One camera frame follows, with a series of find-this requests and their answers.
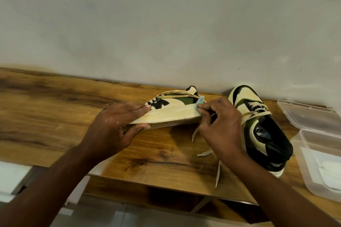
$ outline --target green and white sneaker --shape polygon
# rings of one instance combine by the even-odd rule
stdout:
[[[242,114],[242,142],[248,155],[276,177],[293,154],[293,147],[271,117],[268,107],[247,85],[232,90],[228,100]]]
[[[131,124],[147,123],[151,128],[162,128],[200,122],[201,116],[196,110],[199,98],[193,85],[185,91],[164,92],[148,101],[146,105],[151,105],[151,110]]]

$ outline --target wall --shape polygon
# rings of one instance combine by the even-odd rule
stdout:
[[[0,63],[337,105],[341,0],[0,0]]]

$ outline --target hand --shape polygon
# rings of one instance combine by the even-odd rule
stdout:
[[[218,116],[212,124],[208,110]],[[245,155],[240,136],[241,113],[226,97],[198,104],[198,112],[202,116],[199,132],[219,160],[228,166],[236,156]]]
[[[122,127],[150,111],[150,105],[117,102],[102,110],[89,126],[82,142],[77,146],[86,161],[101,161],[127,148],[132,139],[148,124],[136,124],[124,133]]]

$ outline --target plastic container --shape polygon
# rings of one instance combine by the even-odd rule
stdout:
[[[308,190],[341,202],[341,117],[333,109],[278,100],[299,133],[291,139]]]

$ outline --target person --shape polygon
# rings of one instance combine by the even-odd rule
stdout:
[[[142,117],[150,105],[118,102],[101,111],[82,142],[69,149],[46,172],[0,211],[0,226],[49,226],[60,208],[98,163],[128,147],[147,124],[126,133],[122,127]],[[208,111],[217,114],[212,123]],[[248,188],[275,226],[340,226],[314,204],[255,163],[242,149],[241,114],[221,97],[198,105],[202,116],[199,132],[219,160]]]

